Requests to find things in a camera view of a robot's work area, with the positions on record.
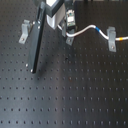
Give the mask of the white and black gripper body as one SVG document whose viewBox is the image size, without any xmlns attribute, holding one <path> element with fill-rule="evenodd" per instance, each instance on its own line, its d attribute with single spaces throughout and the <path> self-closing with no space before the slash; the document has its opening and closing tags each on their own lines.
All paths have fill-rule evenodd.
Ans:
<svg viewBox="0 0 128 128">
<path fill-rule="evenodd" d="M 64 0 L 46 0 L 47 23 L 51 28 L 56 28 L 65 16 Z"/>
</svg>

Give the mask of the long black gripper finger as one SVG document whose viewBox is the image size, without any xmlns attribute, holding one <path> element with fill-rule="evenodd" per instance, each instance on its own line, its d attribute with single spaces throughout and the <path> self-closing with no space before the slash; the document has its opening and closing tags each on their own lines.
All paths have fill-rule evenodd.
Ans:
<svg viewBox="0 0 128 128">
<path fill-rule="evenodd" d="M 38 6 L 37 17 L 30 34 L 30 51 L 28 56 L 28 68 L 32 73 L 36 72 L 43 27 L 45 22 L 45 3 Z"/>
</svg>

